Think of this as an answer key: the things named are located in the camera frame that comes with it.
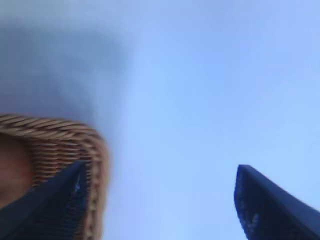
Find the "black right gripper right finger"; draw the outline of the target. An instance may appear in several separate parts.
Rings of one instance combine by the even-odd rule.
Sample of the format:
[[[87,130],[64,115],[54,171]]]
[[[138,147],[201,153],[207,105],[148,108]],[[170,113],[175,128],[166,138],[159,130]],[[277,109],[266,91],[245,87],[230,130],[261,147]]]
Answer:
[[[237,168],[234,205],[248,240],[318,240],[320,213],[250,165]]]

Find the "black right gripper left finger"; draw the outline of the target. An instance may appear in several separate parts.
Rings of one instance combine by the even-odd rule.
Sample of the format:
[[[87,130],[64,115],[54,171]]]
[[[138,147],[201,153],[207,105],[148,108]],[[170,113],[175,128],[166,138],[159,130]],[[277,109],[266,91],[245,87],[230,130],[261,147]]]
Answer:
[[[0,210],[0,238],[72,240],[87,194],[86,163],[76,161]]]

